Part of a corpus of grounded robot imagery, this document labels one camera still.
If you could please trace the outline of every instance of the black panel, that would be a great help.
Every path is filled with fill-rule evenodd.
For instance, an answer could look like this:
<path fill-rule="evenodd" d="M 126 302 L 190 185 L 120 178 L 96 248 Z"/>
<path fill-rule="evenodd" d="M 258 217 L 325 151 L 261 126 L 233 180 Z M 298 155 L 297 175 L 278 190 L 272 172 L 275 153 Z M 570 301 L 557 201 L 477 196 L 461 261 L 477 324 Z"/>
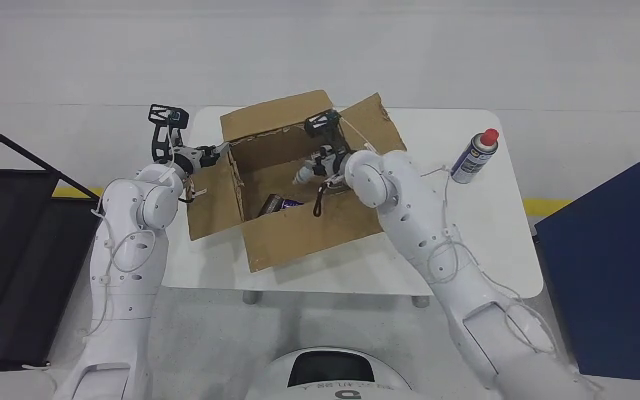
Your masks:
<path fill-rule="evenodd" d="M 90 199 L 50 199 L 0 302 L 0 369 L 45 361 L 98 226 Z"/>
<path fill-rule="evenodd" d="M 366 358 L 341 351 L 309 351 L 293 363 L 288 387 L 325 381 L 374 382 L 373 369 Z"/>
<path fill-rule="evenodd" d="M 57 183 L 47 171 L 0 170 L 0 302 Z"/>
<path fill-rule="evenodd" d="M 536 224 L 580 372 L 640 379 L 640 164 Z"/>

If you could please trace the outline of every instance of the spray can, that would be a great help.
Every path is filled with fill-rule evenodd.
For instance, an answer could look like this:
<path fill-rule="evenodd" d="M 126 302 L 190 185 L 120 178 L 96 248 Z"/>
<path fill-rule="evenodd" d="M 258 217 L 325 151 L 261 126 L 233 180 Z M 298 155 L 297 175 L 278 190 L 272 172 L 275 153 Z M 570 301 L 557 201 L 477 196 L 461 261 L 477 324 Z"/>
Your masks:
<path fill-rule="evenodd" d="M 497 130 L 487 129 L 471 138 L 471 142 L 451 168 L 451 178 L 458 183 L 471 182 L 498 150 L 499 135 Z"/>

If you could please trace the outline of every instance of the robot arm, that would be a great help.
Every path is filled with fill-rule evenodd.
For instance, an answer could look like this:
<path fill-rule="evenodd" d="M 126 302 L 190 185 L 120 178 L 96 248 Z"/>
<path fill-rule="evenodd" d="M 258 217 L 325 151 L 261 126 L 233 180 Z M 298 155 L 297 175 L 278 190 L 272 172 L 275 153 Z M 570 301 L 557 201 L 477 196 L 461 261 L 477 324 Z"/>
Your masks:
<path fill-rule="evenodd" d="M 179 108 L 151 106 L 155 163 L 133 179 L 114 180 L 101 197 L 104 214 L 95 212 L 102 223 L 90 262 L 91 329 L 54 399 L 150 398 L 146 352 L 151 311 L 167 262 L 165 229 L 176 215 L 188 178 L 229 150 L 228 143 L 185 147 L 180 129 L 186 128 L 188 118 Z M 159 137 L 162 128 L 167 131 L 164 142 Z"/>
<path fill-rule="evenodd" d="M 498 292 L 483 275 L 443 199 L 424 184 L 403 151 L 362 150 L 346 162 L 345 180 L 400 254 L 431 287 L 453 343 L 480 382 L 511 399 L 593 399 L 591 388 L 554 357 L 540 321 Z"/>

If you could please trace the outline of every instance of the gray floor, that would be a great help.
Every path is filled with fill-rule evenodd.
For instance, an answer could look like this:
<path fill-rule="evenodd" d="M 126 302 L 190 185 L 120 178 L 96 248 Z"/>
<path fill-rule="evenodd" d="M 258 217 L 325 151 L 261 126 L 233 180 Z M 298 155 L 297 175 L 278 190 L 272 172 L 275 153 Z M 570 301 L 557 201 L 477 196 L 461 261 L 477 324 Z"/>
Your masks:
<path fill-rule="evenodd" d="M 86 326 L 90 297 L 86 268 L 74 290 L 51 352 L 62 367 L 81 350 L 75 331 Z M 549 297 L 532 299 L 557 330 Z M 154 399 L 242 399 L 271 360 L 311 346 L 361 350 L 395 368 L 420 393 L 438 399 L 493 398 L 451 344 L 437 302 L 426 309 L 398 296 L 265 293 L 255 306 L 242 293 L 161 288 L 149 354 Z"/>

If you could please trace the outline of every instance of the open cardboard box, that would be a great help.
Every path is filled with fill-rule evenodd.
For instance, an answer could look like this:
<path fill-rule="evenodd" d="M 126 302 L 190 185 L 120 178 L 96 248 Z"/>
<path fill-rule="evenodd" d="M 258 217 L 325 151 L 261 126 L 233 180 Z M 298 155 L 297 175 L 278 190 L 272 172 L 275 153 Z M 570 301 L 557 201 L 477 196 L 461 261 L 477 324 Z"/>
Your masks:
<path fill-rule="evenodd" d="M 381 232 L 375 210 L 352 191 L 325 192 L 322 216 L 314 217 L 322 179 L 293 185 L 304 160 L 324 144 L 321 137 L 309 137 L 302 124 L 330 108 L 327 94 L 316 90 L 223 115 L 222 135 L 231 151 L 193 177 L 196 189 L 207 192 L 188 205 L 191 240 L 241 225 L 249 268 L 255 272 Z M 406 150 L 378 94 L 340 114 L 352 150 L 364 149 L 360 135 L 380 153 Z M 258 217 L 272 193 L 304 204 Z"/>

